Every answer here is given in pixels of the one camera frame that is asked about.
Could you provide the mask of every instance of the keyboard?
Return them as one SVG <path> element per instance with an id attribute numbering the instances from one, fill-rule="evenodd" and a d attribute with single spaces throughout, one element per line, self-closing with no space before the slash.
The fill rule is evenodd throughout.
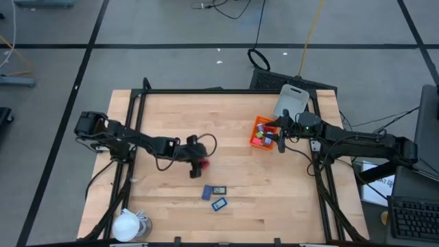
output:
<path id="1" fill-rule="evenodd" d="M 439 243 L 439 201 L 388 197 L 393 237 Z"/>
<path id="2" fill-rule="evenodd" d="M 250 89 L 282 89 L 282 86 L 284 84 L 289 84 L 303 90 L 329 89 L 334 90 L 335 94 L 337 94 L 336 86 L 329 86 L 322 83 L 300 79 L 299 77 L 281 75 L 261 69 L 255 69 L 253 71 L 253 78 L 252 82 L 250 83 Z"/>

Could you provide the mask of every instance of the blue card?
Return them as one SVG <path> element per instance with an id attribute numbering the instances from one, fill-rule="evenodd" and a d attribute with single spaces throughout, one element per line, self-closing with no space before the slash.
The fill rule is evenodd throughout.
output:
<path id="1" fill-rule="evenodd" d="M 203 199 L 203 200 L 210 200 L 211 199 L 211 194 L 212 194 L 212 186 L 205 185 L 204 186 L 204 190 L 203 190 L 203 194 L 201 195 L 201 199 Z"/>
<path id="2" fill-rule="evenodd" d="M 213 210 L 218 211 L 227 205 L 225 198 L 220 198 L 216 202 L 212 203 Z"/>

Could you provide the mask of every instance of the yellow cable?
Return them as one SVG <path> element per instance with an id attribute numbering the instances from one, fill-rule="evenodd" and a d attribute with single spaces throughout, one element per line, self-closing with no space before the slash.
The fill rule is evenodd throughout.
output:
<path id="1" fill-rule="evenodd" d="M 311 24 L 311 28 L 309 29 L 307 41 L 305 42 L 305 47 L 303 48 L 302 60 L 300 61 L 300 68 L 299 68 L 299 72 L 297 73 L 298 76 L 300 76 L 300 73 L 302 72 L 303 62 L 305 61 L 305 54 L 307 53 L 308 43 L 309 40 L 311 39 L 311 34 L 314 31 L 314 27 L 316 26 L 318 16 L 320 15 L 320 11 L 322 10 L 322 6 L 323 6 L 323 0 L 320 0 L 320 3 L 318 4 L 318 10 L 316 12 L 316 15 L 314 16 L 314 20 L 313 23 Z"/>
<path id="2" fill-rule="evenodd" d="M 12 45 L 4 38 L 0 35 L 0 40 L 2 40 L 10 49 L 12 48 Z M 16 49 L 13 49 L 12 51 L 14 51 L 14 53 L 20 57 L 23 61 L 25 61 L 27 63 L 27 65 L 29 66 L 29 71 L 21 71 L 21 72 L 15 72 L 15 73 L 10 73 L 7 76 L 12 76 L 12 75 L 26 75 L 28 73 L 32 73 L 32 71 L 34 70 L 34 65 L 28 60 L 26 59 L 23 55 L 21 55 L 19 53 L 19 51 L 17 51 Z"/>

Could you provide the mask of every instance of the orange bin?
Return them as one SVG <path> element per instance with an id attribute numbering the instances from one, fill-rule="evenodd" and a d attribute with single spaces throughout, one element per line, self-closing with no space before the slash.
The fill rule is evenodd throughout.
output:
<path id="1" fill-rule="evenodd" d="M 256 137 L 256 132 L 257 132 L 257 127 L 256 126 L 258 124 L 266 124 L 266 123 L 271 122 L 271 121 L 274 121 L 274 120 L 268 119 L 268 118 L 262 117 L 262 116 L 256 116 L 256 120 L 254 121 L 254 125 L 253 125 L 252 135 L 250 136 L 250 145 L 252 145 L 254 147 L 257 147 L 257 148 L 262 148 L 264 150 L 272 150 L 273 149 L 273 146 L 274 146 L 274 142 L 273 141 L 272 141 L 272 143 L 268 147 L 257 145 L 257 144 L 254 144 L 252 142 L 253 138 Z M 263 131 L 264 131 L 264 133 L 271 132 L 273 134 L 276 134 L 277 133 L 277 128 L 264 126 L 263 127 Z"/>

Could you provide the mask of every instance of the cable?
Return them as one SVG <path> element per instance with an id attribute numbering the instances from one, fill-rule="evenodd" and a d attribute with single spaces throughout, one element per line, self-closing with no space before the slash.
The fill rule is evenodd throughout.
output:
<path id="1" fill-rule="evenodd" d="M 393 114 L 393 115 L 390 115 L 390 116 L 387 116 L 387 117 L 383 117 L 383 118 L 380 118 L 380 119 L 376 119 L 376 120 L 372 120 L 372 121 L 367 121 L 366 123 L 355 124 L 355 125 L 352 125 L 352 127 L 358 127 L 358 126 L 363 126 L 363 125 L 366 125 L 366 124 L 371 124 L 371 123 L 378 122 L 378 121 L 381 121 L 381 120 L 384 120 L 384 119 L 388 119 L 388 118 L 391 118 L 391 117 L 395 117 L 395 116 L 398 116 L 398 115 L 401 115 L 401 114 L 407 113 L 407 112 L 408 112 L 408 110 L 400 112 L 400 113 L 397 113 L 397 114 Z"/>
<path id="2" fill-rule="evenodd" d="M 382 130 L 384 130 L 386 127 L 390 126 L 390 125 L 393 124 L 394 122 L 396 122 L 396 121 L 402 119 L 403 117 L 407 116 L 408 114 L 410 114 L 410 113 L 412 113 L 412 112 L 414 112 L 415 110 L 418 110 L 418 109 L 419 109 L 419 106 L 417 106 L 417 107 L 415 107 L 415 108 L 413 108 L 413 109 L 407 111 L 406 113 L 404 113 L 403 115 L 401 115 L 401 116 L 399 116 L 399 117 L 394 118 L 392 121 L 390 121 L 389 123 L 385 124 L 384 126 L 382 126 L 382 127 L 380 127 L 380 128 L 377 128 L 377 129 L 373 132 L 373 134 L 380 133 L 380 132 L 381 132 Z"/>
<path id="3" fill-rule="evenodd" d="M 94 175 L 94 177 L 91 178 L 90 182 L 87 185 L 87 188 L 85 189 L 85 200 L 87 200 L 87 195 L 88 195 L 88 189 L 90 189 L 91 184 L 93 183 L 93 181 L 96 180 L 96 178 L 101 175 L 103 172 L 105 172 L 112 164 L 114 163 L 114 161 L 109 162 L 108 165 L 106 165 L 104 168 L 102 168 L 102 170 L 100 170 L 98 173 L 96 173 L 96 175 Z"/>
<path id="4" fill-rule="evenodd" d="M 205 157 L 210 157 L 210 156 L 212 156 L 212 154 L 214 154 L 215 151 L 217 150 L 217 146 L 218 146 L 217 139 L 215 138 L 215 136 L 214 136 L 213 134 L 211 134 L 211 133 L 206 133 L 206 134 L 202 134 L 202 135 L 200 135 L 200 136 L 197 138 L 197 140 L 200 140 L 200 139 L 203 138 L 203 137 L 212 137 L 213 140 L 214 140 L 214 142 L 215 142 L 215 146 L 213 147 L 212 152 L 211 152 L 210 154 L 208 154 L 208 155 L 205 156 Z M 203 156 L 203 154 L 200 154 L 200 153 L 195 152 L 195 151 L 193 151 L 193 150 L 188 150 L 188 151 L 193 152 L 194 154 L 197 154 L 198 156 Z"/>
<path id="5" fill-rule="evenodd" d="M 202 134 L 202 135 L 200 135 L 200 136 L 198 137 L 198 140 L 201 139 L 202 137 L 206 137 L 206 136 L 210 136 L 210 137 L 212 137 L 213 140 L 215 141 L 215 147 L 213 148 L 213 151 L 212 151 L 210 154 L 208 154 L 208 155 L 205 156 L 205 157 L 209 157 L 209 156 L 212 156 L 212 155 L 215 153 L 216 149 L 217 149 L 217 139 L 215 138 L 215 136 L 214 136 L 213 134 L 206 133 L 206 134 Z M 157 167 L 157 170 L 159 170 L 160 172 L 164 172 L 164 171 L 166 171 L 167 169 L 169 169 L 169 168 L 172 166 L 172 164 L 174 164 L 174 161 L 176 160 L 176 157 L 177 157 L 177 156 L 178 156 L 183 150 L 190 151 L 190 152 L 192 152 L 192 153 L 194 153 L 194 154 L 197 154 L 198 156 L 203 156 L 203 154 L 200 154 L 200 153 L 195 152 L 195 151 L 193 151 L 193 150 L 182 148 L 182 149 L 180 149 L 177 153 L 174 154 L 174 156 L 172 157 L 172 160 L 171 160 L 171 162 L 169 163 L 169 165 L 167 165 L 165 168 L 160 168 L 160 167 L 158 166 L 157 151 L 154 149 L 154 147 L 153 147 L 150 143 L 148 143 L 148 145 L 149 145 L 149 147 L 150 147 L 150 151 L 151 151 L 151 153 L 152 153 L 152 156 L 156 159 L 156 167 Z"/>
<path id="6" fill-rule="evenodd" d="M 290 148 L 290 147 L 288 147 L 287 145 L 285 145 L 285 141 L 284 141 L 283 139 L 281 139 L 281 141 L 282 141 L 282 143 L 283 143 L 283 145 L 285 146 L 286 149 L 288 149 L 289 151 L 293 151 L 293 152 L 296 152 L 296 153 L 302 154 L 305 158 L 308 159 L 308 161 L 309 161 L 310 163 L 313 163 L 313 161 L 311 160 L 311 158 L 309 158 L 309 156 L 308 156 L 307 154 L 305 154 L 304 152 L 302 152 L 302 151 L 300 151 L 300 150 L 295 150 L 294 148 Z"/>
<path id="7" fill-rule="evenodd" d="M 355 168 L 353 167 L 353 165 L 347 163 L 346 161 L 342 161 L 341 159 L 337 159 L 338 161 L 341 161 L 347 165 L 350 165 L 352 167 L 352 170 L 355 173 L 355 176 L 358 178 L 358 180 L 360 180 L 363 184 L 369 186 L 373 191 L 375 191 L 379 196 L 381 196 L 382 198 L 384 198 L 385 201 L 387 201 L 387 198 L 379 191 L 377 191 L 377 189 L 375 189 L 374 187 L 372 187 L 371 185 L 369 185 L 368 183 L 366 183 L 366 181 L 363 180 L 363 178 L 361 178 L 358 174 L 358 172 L 355 170 Z"/>
<path id="8" fill-rule="evenodd" d="M 430 167 L 430 169 L 432 169 L 437 175 L 439 175 L 438 170 L 434 169 L 427 161 L 425 161 L 425 159 L 419 158 L 419 160 L 426 164 L 428 167 Z"/>
<path id="9" fill-rule="evenodd" d="M 342 113 L 342 111 L 340 111 L 339 110 L 339 112 L 340 112 L 340 114 L 343 116 L 343 120 L 342 120 L 342 122 L 344 122 L 344 120 L 346 120 L 346 122 L 348 123 L 348 125 L 349 125 L 349 128 L 351 129 L 351 131 L 354 131 L 353 129 L 352 129 L 352 125 L 351 125 L 351 123 L 349 122 L 349 120 L 344 116 L 344 114 Z"/>
<path id="10" fill-rule="evenodd" d="M 256 50 L 256 46 L 258 45 L 258 40 L 259 40 L 259 31 L 261 30 L 261 23 L 262 23 L 262 16 L 263 16 L 263 10 L 265 8 L 265 0 L 263 0 L 262 3 L 262 8 L 261 8 L 261 16 L 259 18 L 259 25 L 258 25 L 258 33 L 256 35 L 256 42 L 254 42 L 254 46 L 252 49 L 249 49 L 247 51 L 247 56 L 248 59 L 250 60 L 250 62 L 253 64 L 253 66 L 257 69 L 261 69 L 261 70 L 265 70 L 265 71 L 270 71 L 271 67 L 270 67 L 270 63 L 268 62 L 268 59 L 258 50 Z M 258 55 L 258 57 L 265 63 L 267 69 L 264 69 L 262 67 L 260 67 L 254 60 L 252 57 L 252 53 L 255 53 L 256 55 Z"/>
<path id="11" fill-rule="evenodd" d="M 0 40 L 2 40 L 11 50 L 14 51 L 14 53 L 21 58 L 21 60 L 23 60 L 24 62 L 27 63 L 27 65 L 29 66 L 29 71 L 21 71 L 21 72 L 15 72 L 15 73 L 10 73 L 7 74 L 7 76 L 13 76 L 13 75 L 25 75 L 28 73 L 32 73 L 32 71 L 34 70 L 34 65 L 32 64 L 32 62 L 30 62 L 28 59 L 26 59 L 23 55 L 21 55 L 19 53 L 19 51 L 17 51 L 16 49 L 13 48 L 13 46 L 4 38 L 0 35 Z"/>
<path id="12" fill-rule="evenodd" d="M 221 5 L 225 4 L 225 3 L 227 3 L 227 1 L 228 0 L 224 0 L 224 2 L 222 2 L 220 4 L 217 4 L 215 6 L 221 6 Z M 194 8 L 193 6 L 195 4 L 198 4 L 198 3 L 201 5 L 201 8 Z M 212 1 L 209 1 L 209 2 L 195 2 L 195 3 L 191 4 L 191 9 L 192 10 L 207 10 L 207 9 L 212 8 L 212 7 L 213 7 L 213 2 Z"/>
<path id="13" fill-rule="evenodd" d="M 94 152 L 94 153 L 97 154 L 97 151 L 96 151 L 96 150 L 94 150 L 94 149 L 93 149 L 92 147 L 90 147 L 89 145 L 87 145 L 87 144 L 81 142 L 80 140 L 81 140 L 80 137 L 76 137 L 76 138 L 75 138 L 75 141 L 76 141 L 77 143 L 83 145 L 83 146 L 86 147 L 88 150 L 90 150 L 90 151 L 92 151 L 92 152 Z"/>
<path id="14" fill-rule="evenodd" d="M 313 23 L 311 24 L 311 28 L 309 29 L 309 32 L 308 32 L 308 37 L 307 37 L 307 41 L 305 42 L 305 47 L 303 48 L 302 60 L 300 61 L 300 68 L 299 68 L 299 72 L 297 73 L 297 76 L 299 76 L 299 77 L 300 77 L 300 73 L 302 72 L 303 63 L 305 61 L 305 54 L 307 53 L 308 43 L 309 43 L 309 40 L 311 39 L 311 35 L 314 31 L 314 27 L 316 26 L 318 16 L 320 15 L 320 11 L 322 10 L 322 6 L 323 6 L 323 0 L 320 0 L 320 3 L 318 4 L 318 9 L 317 9 L 316 15 L 314 16 Z"/>
<path id="15" fill-rule="evenodd" d="M 212 1 L 212 7 L 215 8 L 216 11 L 218 11 L 220 14 L 224 15 L 225 17 L 228 17 L 228 18 L 233 19 L 233 20 L 237 20 L 237 19 L 239 19 L 239 17 L 241 17 L 242 14 L 247 10 L 247 7 L 250 5 L 250 2 L 251 2 L 252 0 L 248 0 L 247 5 L 246 5 L 245 8 L 242 10 L 241 14 L 239 14 L 239 16 L 237 16 L 237 17 L 229 16 L 229 15 L 225 14 L 224 12 L 221 12 L 221 10 L 218 10 L 217 6 L 225 4 L 228 0 L 225 0 L 225 2 L 223 2 L 222 4 L 219 4 L 219 5 L 215 4 L 216 1 L 217 1 L 217 0 L 213 0 L 213 1 Z"/>
<path id="16" fill-rule="evenodd" d="M 385 135 L 385 134 L 380 134 L 380 135 L 378 135 L 376 138 L 381 139 L 384 135 Z M 329 157 L 329 154 L 331 153 L 332 148 L 334 148 L 339 142 L 344 141 L 344 140 L 346 140 L 346 139 L 354 138 L 354 137 L 362 137 L 362 138 L 367 138 L 367 139 L 376 139 L 376 138 L 374 138 L 374 137 L 361 136 L 361 135 L 358 135 L 358 134 L 353 134 L 353 135 L 351 135 L 351 136 L 347 136 L 347 137 L 343 137 L 343 138 L 341 138 L 340 140 L 336 141 L 336 142 L 335 142 L 335 143 L 334 143 L 334 144 L 328 149 L 327 154 L 325 155 L 324 160 L 323 160 L 322 168 L 320 168 L 318 171 L 319 171 L 319 172 L 322 172 L 323 169 L 326 167 L 325 164 L 326 164 L 326 161 L 327 161 L 327 159 L 328 159 L 328 157 Z"/>
<path id="17" fill-rule="evenodd" d="M 12 16 L 13 16 L 12 17 L 12 22 L 13 22 L 13 25 L 14 25 L 14 34 L 13 34 L 13 38 L 12 38 L 12 48 L 11 48 L 8 56 L 6 56 L 6 59 L 0 64 L 0 69 L 9 60 L 9 58 L 12 55 L 12 51 L 14 51 L 14 48 L 15 48 L 15 38 L 16 38 L 16 17 L 15 16 L 16 16 L 16 14 L 15 14 L 15 3 L 14 3 L 14 0 L 11 0 L 11 3 L 12 3 Z"/>

